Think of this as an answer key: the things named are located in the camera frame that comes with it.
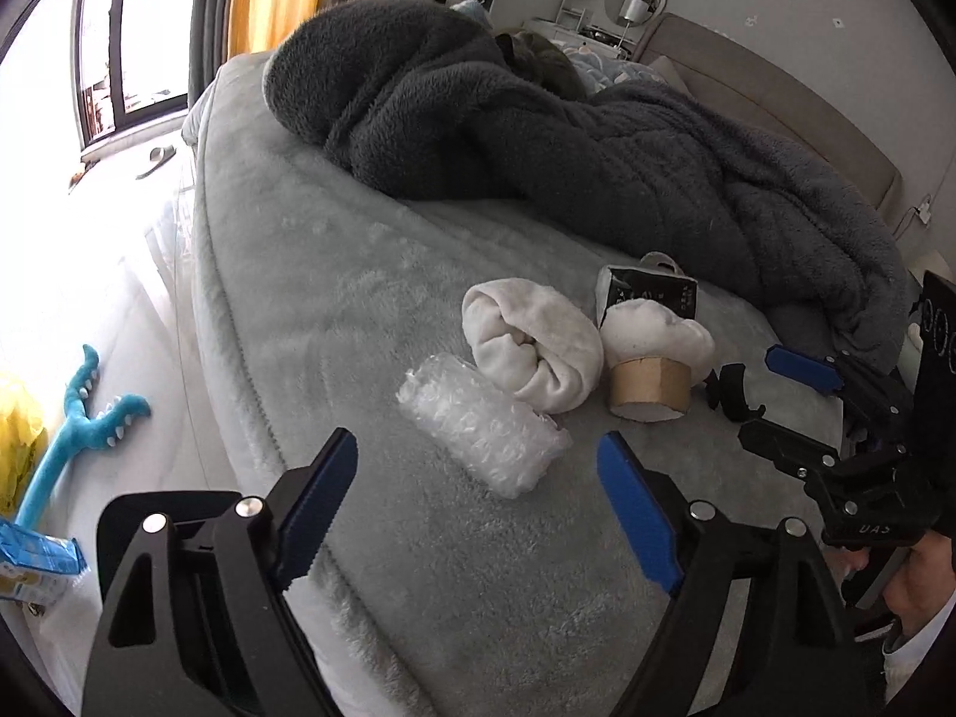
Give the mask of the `person right hand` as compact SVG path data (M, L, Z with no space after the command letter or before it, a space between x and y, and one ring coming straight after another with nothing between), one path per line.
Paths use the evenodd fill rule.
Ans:
M888 609L899 620L901 635L914 638L938 615L954 592L951 539L927 532L909 550L883 589Z

